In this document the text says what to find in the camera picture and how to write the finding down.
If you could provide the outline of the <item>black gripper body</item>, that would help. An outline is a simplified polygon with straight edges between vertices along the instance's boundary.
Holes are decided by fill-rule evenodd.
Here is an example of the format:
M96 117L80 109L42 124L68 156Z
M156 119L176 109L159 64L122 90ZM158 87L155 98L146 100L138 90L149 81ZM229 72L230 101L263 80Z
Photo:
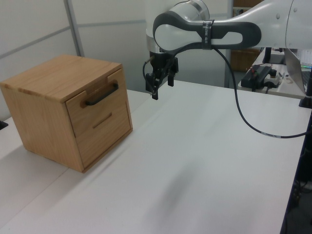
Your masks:
M167 53L154 53L149 52L150 57L154 57L151 60L151 65L153 68L153 74L155 74L156 78L161 78L168 73L167 63L171 58L170 54Z

